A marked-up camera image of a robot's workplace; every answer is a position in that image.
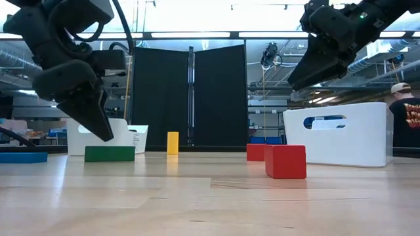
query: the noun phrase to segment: person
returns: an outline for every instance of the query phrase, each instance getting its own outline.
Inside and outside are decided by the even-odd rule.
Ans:
[[[392,86],[391,94],[396,99],[389,107],[394,114],[394,147],[420,148],[420,98],[407,83]]]

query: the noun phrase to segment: green block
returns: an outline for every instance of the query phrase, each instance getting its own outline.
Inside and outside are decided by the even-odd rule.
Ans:
[[[87,146],[85,148],[85,162],[98,161],[134,161],[136,147]]]

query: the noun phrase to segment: cap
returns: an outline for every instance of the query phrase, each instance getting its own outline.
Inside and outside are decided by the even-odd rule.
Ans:
[[[411,89],[411,86],[407,83],[398,83],[391,88],[391,93],[400,92],[404,89]]]

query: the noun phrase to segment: table surface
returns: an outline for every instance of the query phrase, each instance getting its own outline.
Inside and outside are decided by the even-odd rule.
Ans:
[[[273,180],[244,153],[137,155],[134,163],[0,165],[2,235],[418,235],[420,159],[308,165]]]

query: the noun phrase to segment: yellow block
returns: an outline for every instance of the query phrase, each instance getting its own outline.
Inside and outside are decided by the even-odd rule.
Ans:
[[[179,152],[179,133],[168,132],[167,154],[178,155]]]

